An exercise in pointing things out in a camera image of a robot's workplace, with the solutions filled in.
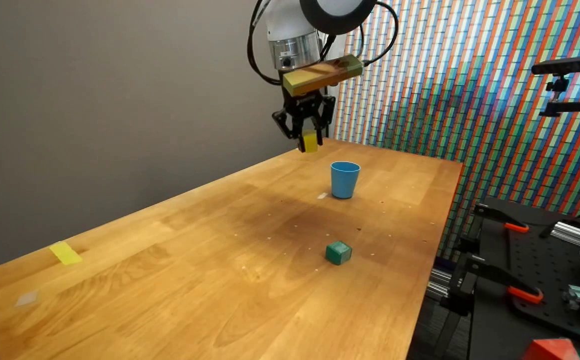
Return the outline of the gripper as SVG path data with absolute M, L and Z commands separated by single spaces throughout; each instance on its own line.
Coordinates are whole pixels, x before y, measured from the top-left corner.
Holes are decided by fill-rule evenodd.
M 329 136 L 329 126 L 333 120 L 335 105 L 335 96 L 324 95 L 321 91 L 311 91 L 299 96 L 284 93 L 284 109 L 273 112 L 272 120 L 285 137 L 296 141 L 298 150 L 304 153 L 303 120 L 301 119 L 313 117 L 316 142 L 318 146 L 322 146 L 323 138 Z

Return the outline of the blue cup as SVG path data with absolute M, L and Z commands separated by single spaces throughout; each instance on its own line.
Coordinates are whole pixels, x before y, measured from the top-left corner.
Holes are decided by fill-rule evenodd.
M 355 162 L 335 161 L 331 163 L 331 194 L 334 198 L 352 198 L 361 167 Z

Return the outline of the green block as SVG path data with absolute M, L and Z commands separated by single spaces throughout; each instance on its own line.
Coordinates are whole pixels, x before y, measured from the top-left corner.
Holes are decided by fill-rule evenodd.
M 352 257 L 352 248 L 342 241 L 335 241 L 326 246 L 325 258 L 331 264 L 342 265 Z

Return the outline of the red block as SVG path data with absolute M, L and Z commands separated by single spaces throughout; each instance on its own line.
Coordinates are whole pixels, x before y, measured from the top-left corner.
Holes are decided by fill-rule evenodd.
M 580 354 L 569 338 L 547 338 L 532 340 L 520 359 L 580 360 Z

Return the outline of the yellow tape strip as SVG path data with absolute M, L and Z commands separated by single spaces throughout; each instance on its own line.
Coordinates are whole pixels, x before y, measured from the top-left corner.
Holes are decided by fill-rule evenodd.
M 48 246 L 48 249 L 63 265 L 75 265 L 82 262 L 82 257 L 65 241 L 58 241 Z

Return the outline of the silver aluminium bar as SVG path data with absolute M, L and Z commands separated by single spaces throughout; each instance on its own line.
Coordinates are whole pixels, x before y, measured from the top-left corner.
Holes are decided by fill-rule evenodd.
M 580 247 L 580 227 L 577 225 L 572 225 L 564 221 L 558 221 L 552 227 L 550 235 L 556 239 L 560 239 Z

